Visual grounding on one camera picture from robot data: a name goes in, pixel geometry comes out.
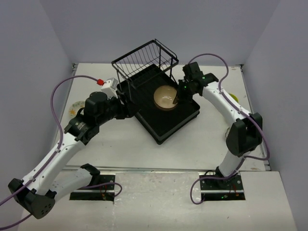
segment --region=black dish rack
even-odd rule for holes
[[[158,144],[199,114],[200,106],[195,101],[178,104],[170,111],[162,111],[154,103],[158,87],[170,85],[177,89],[172,68],[178,63],[176,54],[156,39],[112,62],[119,80],[118,90],[140,107],[136,118]]]

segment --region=drip tray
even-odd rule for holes
[[[130,92],[132,101],[140,107],[140,111],[135,115],[136,118],[153,136],[157,144],[162,144],[173,133],[190,120],[196,118],[199,114],[200,106],[195,101],[192,101],[191,103],[178,104],[170,111],[158,109],[154,103],[156,89],[163,85],[170,85],[177,89],[178,85],[165,73],[151,78],[157,73],[161,73],[161,69],[153,64],[130,77],[133,83],[141,83],[137,89],[131,86]],[[123,81],[120,84],[117,86],[119,91],[129,97],[128,82]]]

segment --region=gray wall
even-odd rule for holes
[[[181,62],[215,52],[242,64],[279,0],[41,0],[74,62],[109,63],[157,38]]]
[[[308,1],[282,0],[244,66],[299,230],[308,227]]]
[[[2,200],[10,180],[22,178],[50,149],[56,125],[49,98],[55,84],[70,76],[71,63],[38,0],[0,1],[0,31]],[[67,90],[56,97],[57,112]],[[0,227],[18,221],[21,212],[13,200],[2,206]]]

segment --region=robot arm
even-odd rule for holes
[[[58,149],[57,143],[22,180],[13,179],[9,183],[12,193],[24,187],[14,199],[35,218],[46,216],[55,202],[72,191],[89,185],[99,176],[99,170],[85,164],[69,176],[55,180],[67,162],[99,133],[100,125],[113,118],[130,118],[137,113],[138,108],[135,104],[123,95],[117,94],[116,85],[117,80],[109,79],[102,86],[102,92],[93,92],[86,99],[85,107],[80,109],[76,117],[65,127],[61,147]],[[54,153],[56,155],[34,178]]]
[[[243,161],[262,142],[262,137],[257,128],[244,115],[239,113],[222,95],[218,86],[218,79],[211,73],[204,75],[197,62],[183,67],[184,80],[179,81],[177,97],[178,103],[191,101],[194,94],[199,94],[209,100],[224,116],[231,127],[226,144],[227,154],[222,163],[217,167],[216,174],[220,177],[228,177],[235,172]],[[256,121],[262,128],[262,117],[251,114],[240,106],[226,91],[226,97],[245,114]]]

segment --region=tabletop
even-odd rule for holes
[[[70,201],[30,217],[19,231],[296,231],[279,172],[241,172],[246,200],[194,205],[189,198],[198,173],[117,173],[123,186],[115,202]],[[193,197],[200,200],[200,185]]]
[[[183,65],[177,65],[172,73],[175,79],[183,79]],[[213,73],[217,78],[225,75],[223,66],[200,66],[204,74]],[[116,71],[111,64],[79,64],[76,75],[88,75],[106,80],[116,78]],[[250,109],[241,69],[230,67],[230,74],[222,86],[234,94],[239,103]],[[100,86],[89,79],[74,79],[66,102],[61,124],[65,127],[69,118],[69,107],[84,101]],[[156,144],[152,136],[136,118],[111,120],[100,127],[86,148],[78,152],[68,163],[69,167],[78,168],[90,163],[96,167],[116,168],[161,168],[161,169],[215,169],[227,153],[225,133],[228,124],[218,110],[199,95],[194,100],[200,105],[200,114],[162,145]],[[251,155],[263,156],[257,147]],[[247,159],[241,170],[264,171],[262,161]]]

